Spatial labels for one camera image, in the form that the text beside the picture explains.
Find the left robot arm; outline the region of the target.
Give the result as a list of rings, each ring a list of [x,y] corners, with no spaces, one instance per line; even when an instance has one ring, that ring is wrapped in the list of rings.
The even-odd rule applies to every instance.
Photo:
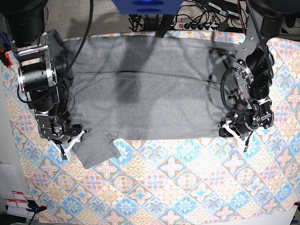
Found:
[[[219,125],[219,135],[234,137],[243,152],[248,150],[257,129],[267,129],[273,125],[274,113],[269,92],[274,78],[272,66],[275,60],[267,42],[280,34],[286,17],[300,11],[300,2],[247,0],[246,6],[248,20],[245,40],[237,48],[233,66],[223,73],[221,79],[221,100],[229,113]],[[225,82],[231,74],[235,75],[238,85],[243,86],[248,94],[249,109],[240,110],[228,105]]]

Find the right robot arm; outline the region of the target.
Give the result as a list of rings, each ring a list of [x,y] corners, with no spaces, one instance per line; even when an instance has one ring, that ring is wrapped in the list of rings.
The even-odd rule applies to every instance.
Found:
[[[0,12],[7,32],[1,32],[4,46],[0,60],[6,67],[12,65],[6,51],[11,50],[19,63],[17,92],[24,93],[26,103],[34,111],[38,131],[42,138],[54,143],[61,152],[61,159],[69,161],[72,148],[88,133],[80,124],[71,125],[68,115],[68,73],[75,63],[90,31],[93,17],[93,1],[90,1],[88,25],[83,40],[72,61],[59,64],[51,58],[54,49],[50,33],[45,30],[48,17],[46,0],[2,0]]]

